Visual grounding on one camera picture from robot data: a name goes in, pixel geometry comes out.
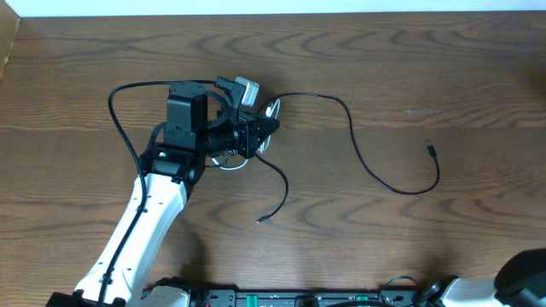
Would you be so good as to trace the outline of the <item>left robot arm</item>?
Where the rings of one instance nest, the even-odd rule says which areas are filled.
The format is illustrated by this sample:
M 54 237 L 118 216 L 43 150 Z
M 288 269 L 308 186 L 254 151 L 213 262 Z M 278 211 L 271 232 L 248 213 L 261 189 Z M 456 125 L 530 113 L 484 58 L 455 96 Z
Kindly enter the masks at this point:
M 181 306 L 188 291 L 158 286 L 148 274 L 174 219 L 206 169 L 206 158 L 251 159 L 278 128 L 272 117 L 249 113 L 257 83 L 234 80 L 168 81 L 166 121 L 156 125 L 142 154 L 130 202 L 101 256 L 71 294 L 53 293 L 50 306 Z

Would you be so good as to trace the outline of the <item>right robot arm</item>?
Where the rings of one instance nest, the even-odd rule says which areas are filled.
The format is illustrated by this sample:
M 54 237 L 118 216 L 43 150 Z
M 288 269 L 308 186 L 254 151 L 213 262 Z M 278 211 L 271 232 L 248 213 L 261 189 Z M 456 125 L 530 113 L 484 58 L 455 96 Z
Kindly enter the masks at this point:
M 432 307 L 545 307 L 545 250 L 519 252 L 491 278 L 445 277 L 419 293 L 415 304 Z

